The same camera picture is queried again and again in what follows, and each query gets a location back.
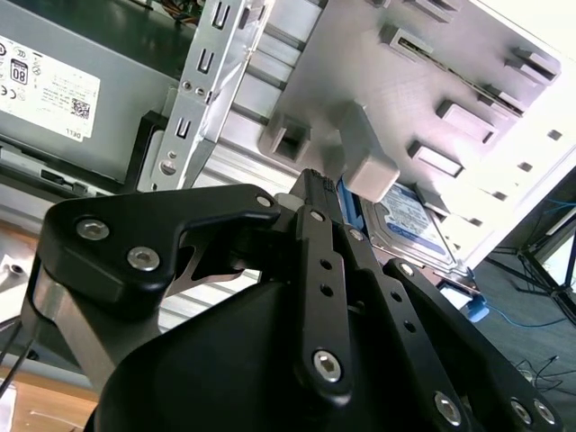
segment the slot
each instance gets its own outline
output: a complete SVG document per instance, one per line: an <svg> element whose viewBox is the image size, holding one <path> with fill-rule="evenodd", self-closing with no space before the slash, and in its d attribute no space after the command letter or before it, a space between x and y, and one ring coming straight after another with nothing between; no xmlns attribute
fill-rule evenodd
<svg viewBox="0 0 576 432"><path fill-rule="evenodd" d="M560 75L560 62L554 58L544 58L540 54L526 49L515 49L517 56L506 62L522 76L535 84L549 86Z"/></svg>
<svg viewBox="0 0 576 432"><path fill-rule="evenodd" d="M406 3L416 7L424 14L428 15L430 18L438 21L439 23L451 23L454 19L453 15L449 11L452 2L450 1L439 1L433 2L430 0L405 0Z"/></svg>
<svg viewBox="0 0 576 432"><path fill-rule="evenodd" d="M496 198L497 200L501 200L501 201L506 201L508 199L508 196L502 192L495 192L492 194L492 196L494 198Z"/></svg>
<svg viewBox="0 0 576 432"><path fill-rule="evenodd" d="M424 162L430 167L454 178L458 177L464 170L460 164L444 155L441 155L432 148L424 146L419 141L415 141L414 144L412 144L408 153L412 159Z"/></svg>
<svg viewBox="0 0 576 432"><path fill-rule="evenodd" d="M458 12L462 8L460 0L430 0L430 1L447 11Z"/></svg>
<svg viewBox="0 0 576 432"><path fill-rule="evenodd" d="M551 82L560 75L560 63L557 60L548 60L540 54L527 49L516 49L515 54L528 62L532 69Z"/></svg>
<svg viewBox="0 0 576 432"><path fill-rule="evenodd" d="M531 166L527 162L522 162L521 164L518 165L518 168L520 168L522 171L526 171L527 173L529 173L530 171L532 171L533 166Z"/></svg>
<svg viewBox="0 0 576 432"><path fill-rule="evenodd" d="M476 218L471 218L468 220L473 226L475 227L481 227L482 226L482 221L481 220L477 220Z"/></svg>
<svg viewBox="0 0 576 432"><path fill-rule="evenodd" d="M382 27L380 39L398 54L414 62L427 61L433 51L423 40L392 25Z"/></svg>
<svg viewBox="0 0 576 432"><path fill-rule="evenodd" d="M486 87L485 93L480 93L478 100L504 117L509 117L510 114L522 117L527 110L519 100L492 85Z"/></svg>
<svg viewBox="0 0 576 432"><path fill-rule="evenodd" d="M180 117L180 120L178 120L178 124L176 126L175 135L178 138L185 140L186 137L188 136L189 130L190 130L190 121L185 120L184 117Z"/></svg>
<svg viewBox="0 0 576 432"><path fill-rule="evenodd" d="M298 163L310 144L310 128L280 115L276 120L272 151Z"/></svg>
<svg viewBox="0 0 576 432"><path fill-rule="evenodd" d="M414 190L424 207L430 209L432 212L435 212L444 218L450 215L450 211L446 207L446 204L442 200L442 196L440 196L439 193L436 191L428 190L423 184L420 183L416 184Z"/></svg>
<svg viewBox="0 0 576 432"><path fill-rule="evenodd" d="M58 186L65 186L66 188L69 189L73 189L74 185L67 182L64 177L62 177L61 175L57 175L54 173L51 173L50 171L46 171L45 169L42 169L40 171L40 178L43 178L44 180L48 180L49 182L58 185Z"/></svg>
<svg viewBox="0 0 576 432"><path fill-rule="evenodd" d="M548 138L551 138L554 141L560 140L561 137L562 133L559 132L558 130L552 129L548 132Z"/></svg>
<svg viewBox="0 0 576 432"><path fill-rule="evenodd" d="M483 144L488 144L496 135L496 128L493 125L466 111L457 103L443 102L436 114L448 124Z"/></svg>
<svg viewBox="0 0 576 432"><path fill-rule="evenodd" d="M224 5L223 2L218 2L216 13L214 14L214 18L212 18L212 27L218 30L223 30L229 14L230 6L227 4Z"/></svg>
<svg viewBox="0 0 576 432"><path fill-rule="evenodd" d="M214 53L212 51L209 53L206 49L203 49L198 61L198 72L202 72L203 74L208 75L213 60Z"/></svg>

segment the bolt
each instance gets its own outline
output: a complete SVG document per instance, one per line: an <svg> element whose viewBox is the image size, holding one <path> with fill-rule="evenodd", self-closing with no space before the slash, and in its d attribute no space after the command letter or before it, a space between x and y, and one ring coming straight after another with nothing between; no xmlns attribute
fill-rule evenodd
<svg viewBox="0 0 576 432"><path fill-rule="evenodd" d="M258 201L261 205L264 205L265 207L272 207L272 202L265 196L262 195L257 196L256 201Z"/></svg>
<svg viewBox="0 0 576 432"><path fill-rule="evenodd" d="M512 405L514 412L516 412L516 414L522 419L524 423L527 425L532 424L532 418L530 417L530 414L528 414L528 411L526 411L526 408L524 408L520 402L518 402L516 399L513 399L510 401L510 405Z"/></svg>
<svg viewBox="0 0 576 432"><path fill-rule="evenodd" d="M436 404L436 409L442 417L446 419L448 423L452 426L460 426L462 424L462 415L460 410L455 404L441 391L437 391L434 395L434 403Z"/></svg>
<svg viewBox="0 0 576 432"><path fill-rule="evenodd" d="M404 272L406 275L408 276L414 275L414 270L412 270L412 267L410 267L408 264L402 263L400 264L400 268L402 269L402 272Z"/></svg>
<svg viewBox="0 0 576 432"><path fill-rule="evenodd" d="M364 240L364 236L362 235L362 233L357 230L357 229L351 229L350 230L350 234L352 234L352 237L354 237L356 240L358 241L362 241Z"/></svg>
<svg viewBox="0 0 576 432"><path fill-rule="evenodd" d="M136 270L151 272L160 266L160 256L149 247L138 246L128 253L128 263Z"/></svg>
<svg viewBox="0 0 576 432"><path fill-rule="evenodd" d="M336 383L342 377L342 369L338 360L328 351L316 351L314 367L324 380Z"/></svg>
<svg viewBox="0 0 576 432"><path fill-rule="evenodd" d="M312 215L312 218L314 218L316 221L318 222L323 222L324 221L324 216L322 216L320 213L318 213L315 210L312 210L310 212L310 214Z"/></svg>
<svg viewBox="0 0 576 432"><path fill-rule="evenodd" d="M544 420L551 425L555 423L554 414L540 400L534 399L534 406Z"/></svg>
<svg viewBox="0 0 576 432"><path fill-rule="evenodd" d="M110 235L110 230L104 222L96 219L84 219L76 225L78 235L86 240L102 240Z"/></svg>

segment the blue hard drive label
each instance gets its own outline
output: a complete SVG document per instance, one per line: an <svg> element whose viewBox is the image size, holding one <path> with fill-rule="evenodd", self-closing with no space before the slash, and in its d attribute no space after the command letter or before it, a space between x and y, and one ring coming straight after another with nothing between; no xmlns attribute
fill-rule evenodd
<svg viewBox="0 0 576 432"><path fill-rule="evenodd" d="M438 245L435 245L431 241L426 240L425 238L419 237L411 233L410 231L405 230L404 228L400 228L398 225L394 225L393 223L387 223L386 226L390 229L390 231L395 232L403 236L404 238L413 241L414 243L418 243L430 250L434 250L438 254L445 255L446 252Z"/></svg>
<svg viewBox="0 0 576 432"><path fill-rule="evenodd" d="M436 225L415 193L394 185L381 204L385 209L386 227L390 231L437 254L448 255Z"/></svg>

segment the white plastic tab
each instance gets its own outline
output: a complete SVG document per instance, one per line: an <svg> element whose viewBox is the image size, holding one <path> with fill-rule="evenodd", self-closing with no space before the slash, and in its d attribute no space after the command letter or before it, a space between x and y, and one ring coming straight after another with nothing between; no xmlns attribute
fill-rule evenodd
<svg viewBox="0 0 576 432"><path fill-rule="evenodd" d="M348 190L378 203L400 176L396 162L383 152L364 108L352 103L340 124L346 157L342 180Z"/></svg>

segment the silver metal frame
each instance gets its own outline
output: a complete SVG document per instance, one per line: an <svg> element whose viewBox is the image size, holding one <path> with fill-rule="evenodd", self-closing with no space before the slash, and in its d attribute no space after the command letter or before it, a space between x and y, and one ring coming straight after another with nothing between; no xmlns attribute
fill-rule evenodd
<svg viewBox="0 0 576 432"><path fill-rule="evenodd" d="M32 301L38 312L56 324L98 393L129 353L160 335L158 313L143 321L120 323L52 280L44 268Z"/></svg>
<svg viewBox="0 0 576 432"><path fill-rule="evenodd" d="M166 133L149 151L139 190L190 187L205 163L204 138L215 143L275 0L208 0L188 52Z"/></svg>

